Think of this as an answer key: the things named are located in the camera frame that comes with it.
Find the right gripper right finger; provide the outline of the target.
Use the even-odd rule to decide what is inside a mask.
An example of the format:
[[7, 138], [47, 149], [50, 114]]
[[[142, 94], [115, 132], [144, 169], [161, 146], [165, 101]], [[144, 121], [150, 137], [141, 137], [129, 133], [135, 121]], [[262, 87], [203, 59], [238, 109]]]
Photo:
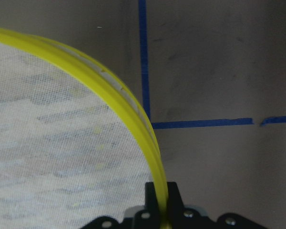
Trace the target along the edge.
[[235, 213], [225, 213], [211, 220], [201, 208], [183, 203], [178, 185], [169, 182], [168, 219], [173, 229], [264, 229], [265, 227]]

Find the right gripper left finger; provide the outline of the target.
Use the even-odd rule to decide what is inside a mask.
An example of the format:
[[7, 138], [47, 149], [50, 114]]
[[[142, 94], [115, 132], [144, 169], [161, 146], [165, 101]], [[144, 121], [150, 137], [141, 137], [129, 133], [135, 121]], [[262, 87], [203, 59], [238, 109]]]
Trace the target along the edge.
[[161, 227], [160, 210], [156, 198], [155, 187], [147, 182], [144, 187], [145, 203], [125, 211], [124, 219], [118, 222], [109, 216], [100, 216], [88, 224], [84, 229], [159, 229]]

